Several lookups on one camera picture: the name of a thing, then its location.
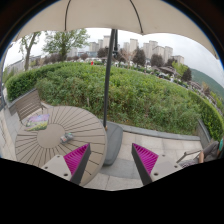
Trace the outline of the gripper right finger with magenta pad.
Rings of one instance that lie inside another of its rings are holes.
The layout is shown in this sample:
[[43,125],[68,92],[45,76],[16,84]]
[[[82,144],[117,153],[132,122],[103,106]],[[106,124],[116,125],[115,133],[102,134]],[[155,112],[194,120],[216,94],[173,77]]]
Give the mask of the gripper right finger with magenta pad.
[[143,185],[148,185],[182,169],[167,155],[158,155],[135,143],[132,144],[131,153]]

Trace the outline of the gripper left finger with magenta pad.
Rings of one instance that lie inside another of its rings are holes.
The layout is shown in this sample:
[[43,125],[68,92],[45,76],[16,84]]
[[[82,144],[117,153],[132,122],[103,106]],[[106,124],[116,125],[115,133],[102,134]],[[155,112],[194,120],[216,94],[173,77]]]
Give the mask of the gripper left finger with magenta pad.
[[90,154],[90,144],[85,144],[65,156],[55,155],[42,169],[79,185]]

